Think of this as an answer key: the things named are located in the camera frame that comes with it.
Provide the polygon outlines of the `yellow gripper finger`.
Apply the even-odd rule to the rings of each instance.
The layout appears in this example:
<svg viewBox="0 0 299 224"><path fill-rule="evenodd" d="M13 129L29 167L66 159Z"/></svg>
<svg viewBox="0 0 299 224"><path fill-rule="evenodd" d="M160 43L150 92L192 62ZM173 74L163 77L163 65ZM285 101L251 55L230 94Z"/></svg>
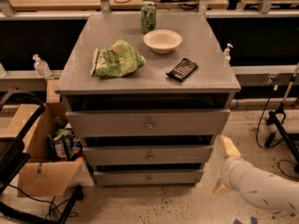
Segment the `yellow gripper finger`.
<svg viewBox="0 0 299 224"><path fill-rule="evenodd" d="M236 148L234 142L230 137L223 135L221 137L221 144L222 144L222 153L224 158L241 156L239 150Z"/></svg>
<svg viewBox="0 0 299 224"><path fill-rule="evenodd" d="M216 194L216 195L223 195L223 194L226 194L230 191L231 190L229 189L229 187L221 179L217 180L216 185L213 189L213 193Z"/></svg>

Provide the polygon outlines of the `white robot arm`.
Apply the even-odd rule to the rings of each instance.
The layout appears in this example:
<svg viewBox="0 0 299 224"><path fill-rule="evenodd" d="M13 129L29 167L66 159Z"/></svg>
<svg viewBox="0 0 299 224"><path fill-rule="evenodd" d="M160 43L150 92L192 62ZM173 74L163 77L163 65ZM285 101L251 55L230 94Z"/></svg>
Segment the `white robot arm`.
<svg viewBox="0 0 299 224"><path fill-rule="evenodd" d="M279 217L298 218L299 183L254 167L231 138L220 136L221 175L214 194L238 192L251 206Z"/></svg>

